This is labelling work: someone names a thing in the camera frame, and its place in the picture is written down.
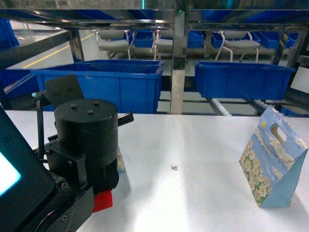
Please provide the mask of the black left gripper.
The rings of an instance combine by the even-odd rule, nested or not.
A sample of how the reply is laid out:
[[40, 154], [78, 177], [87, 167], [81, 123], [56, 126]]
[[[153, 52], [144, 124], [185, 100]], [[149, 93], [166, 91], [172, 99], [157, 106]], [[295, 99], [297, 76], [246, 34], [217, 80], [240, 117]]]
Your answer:
[[[86, 181], [95, 193], [116, 188], [119, 182], [118, 128], [134, 120], [132, 112], [118, 116], [117, 106], [106, 100], [84, 97], [76, 75], [69, 74], [44, 82], [36, 93], [38, 156], [47, 156], [51, 171], [69, 173], [69, 157], [84, 156]], [[42, 109], [54, 108], [57, 137], [44, 144]]]

